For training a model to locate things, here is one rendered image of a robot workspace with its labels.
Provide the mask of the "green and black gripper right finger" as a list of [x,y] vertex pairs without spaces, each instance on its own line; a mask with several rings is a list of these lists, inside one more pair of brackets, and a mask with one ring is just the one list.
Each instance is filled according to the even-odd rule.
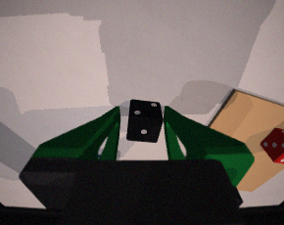
[[[164,128],[168,159],[217,159],[222,162],[234,187],[255,161],[245,143],[192,120],[169,106],[165,106],[164,110]],[[186,156],[177,138],[184,146]]]

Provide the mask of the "red die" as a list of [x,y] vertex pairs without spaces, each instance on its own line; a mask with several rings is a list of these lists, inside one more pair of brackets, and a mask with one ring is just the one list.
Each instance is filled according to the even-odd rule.
[[284,163],[284,129],[274,128],[260,145],[273,162]]

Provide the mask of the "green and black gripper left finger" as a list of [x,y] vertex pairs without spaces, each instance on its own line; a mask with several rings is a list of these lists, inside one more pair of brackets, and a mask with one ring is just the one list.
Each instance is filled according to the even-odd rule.
[[100,117],[40,144],[31,158],[98,159],[99,149],[107,138],[99,159],[117,160],[119,131],[120,111],[119,107],[114,107]]

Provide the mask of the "tan flat mat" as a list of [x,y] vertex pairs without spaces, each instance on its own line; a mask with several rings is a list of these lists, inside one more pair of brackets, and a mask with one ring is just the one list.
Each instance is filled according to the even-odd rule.
[[255,157],[238,191],[252,192],[284,169],[260,145],[274,128],[284,129],[284,105],[233,89],[208,127],[245,143]]

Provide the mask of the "black die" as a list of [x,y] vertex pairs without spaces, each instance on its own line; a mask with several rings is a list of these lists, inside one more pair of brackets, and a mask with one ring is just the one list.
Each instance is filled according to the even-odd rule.
[[126,139],[128,141],[157,143],[163,122],[159,102],[131,100]]

